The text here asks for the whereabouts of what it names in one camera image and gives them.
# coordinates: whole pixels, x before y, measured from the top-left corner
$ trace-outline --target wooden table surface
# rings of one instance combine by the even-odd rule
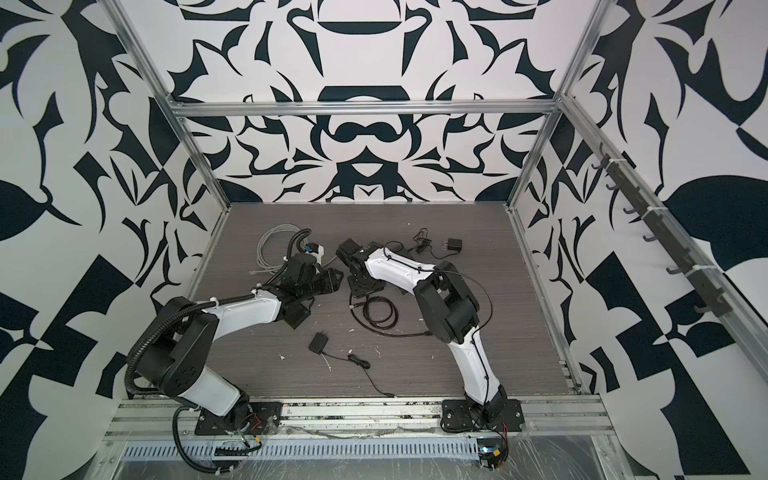
[[[310,240],[325,247],[327,261],[347,238],[365,244],[398,240],[412,247],[412,237],[429,229],[435,255],[446,254],[448,237],[463,240],[463,251],[450,259],[458,271],[479,281],[493,299],[493,319],[481,338],[493,372],[509,394],[566,393],[558,357],[531,280],[500,203],[480,204],[234,204],[195,294],[196,300],[247,293],[268,274],[257,270],[257,244],[266,230],[293,223],[313,230]],[[279,264],[288,233],[276,233],[264,248],[266,261]],[[429,253],[417,260],[439,263]],[[332,263],[344,273],[343,263]],[[488,318],[488,299],[467,282],[480,302],[481,323]],[[424,331],[415,300],[387,286],[379,295],[398,307],[400,320],[391,333]],[[431,336],[392,339],[358,325],[349,313],[346,279],[333,294],[318,296],[312,315],[291,329],[275,322],[242,329],[218,339],[208,366],[252,396],[377,396],[362,369],[327,359],[307,347],[316,332],[329,337],[325,350],[346,357],[351,350],[371,362],[368,371],[384,392],[398,396],[461,395],[463,382],[447,345]],[[372,306],[372,315],[387,309]],[[362,318],[361,309],[357,309]]]

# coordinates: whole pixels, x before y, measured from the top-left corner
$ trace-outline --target white zip tie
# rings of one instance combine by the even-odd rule
[[[645,213],[640,216],[640,220],[645,220],[645,216],[654,210],[669,210],[666,207],[648,207],[645,209]]]
[[[722,270],[721,270],[721,269],[720,269],[720,268],[719,268],[717,265],[698,265],[698,264],[697,264],[697,265],[693,265],[693,266],[690,268],[690,270],[688,270],[688,271],[685,273],[685,276],[686,276],[686,277],[688,277],[688,276],[689,276],[689,275],[691,275],[693,272],[696,272],[696,271],[698,271],[698,270],[712,270],[712,269],[714,269],[714,270],[717,270],[718,272],[722,272]]]

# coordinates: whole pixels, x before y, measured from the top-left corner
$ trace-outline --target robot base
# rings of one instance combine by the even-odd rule
[[[496,418],[488,425],[477,426],[475,419],[479,417],[474,411],[477,404],[470,400],[443,400],[440,428],[447,433],[467,432],[473,429],[490,429],[501,432],[502,422],[507,425],[509,432],[521,432],[525,423],[523,411],[518,400],[509,399]]]
[[[277,426],[280,424],[280,416],[283,412],[282,402],[251,402],[250,407],[253,410],[253,413],[259,417],[261,423],[258,423],[257,421],[258,426],[253,427],[249,432],[245,432],[246,434],[261,435],[268,425]],[[197,425],[194,428],[195,435],[225,435],[225,433],[215,425],[214,420],[209,418],[211,416],[212,415],[206,417],[205,415],[202,415],[197,419]]]

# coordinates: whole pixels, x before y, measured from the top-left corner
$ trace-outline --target gray wood grain floor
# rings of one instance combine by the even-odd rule
[[[248,292],[266,274],[256,270],[256,247],[263,233],[279,223],[313,230],[310,239],[326,249],[326,259],[346,238],[357,243],[398,240],[406,247],[419,228],[429,229],[435,254],[444,255],[448,237],[462,239],[464,250],[450,260],[458,271],[482,283],[493,299],[493,320],[482,342],[493,372],[508,393],[568,391],[544,317],[534,295],[511,225],[501,204],[235,204],[195,295],[196,300]],[[288,233],[275,234],[264,248],[270,263],[285,254]],[[432,262],[428,253],[417,260]],[[335,268],[348,273],[344,264]],[[472,282],[484,322],[488,300]],[[400,321],[391,333],[425,330],[410,295],[387,286],[380,293],[398,307]],[[318,296],[312,315],[291,329],[285,322],[243,329],[216,341],[208,366],[252,396],[377,396],[358,366],[328,359],[307,349],[316,332],[329,336],[326,351],[346,357],[352,350],[372,363],[369,374],[384,392],[398,396],[461,395],[462,377],[449,348],[434,337],[391,339],[364,330],[349,314],[349,286]],[[386,306],[372,307],[383,313]]]

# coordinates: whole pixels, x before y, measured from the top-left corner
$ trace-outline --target black and white patterned wall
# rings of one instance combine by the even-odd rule
[[[62,478],[220,209],[94,0],[2,3],[0,144],[0,477]]]
[[[552,98],[594,0],[125,0],[180,101]]]
[[[577,101],[763,315],[765,2],[620,0]],[[768,386],[563,120],[518,205],[559,328],[638,478],[768,478]]]
[[[507,200],[542,114],[194,118],[234,202]]]

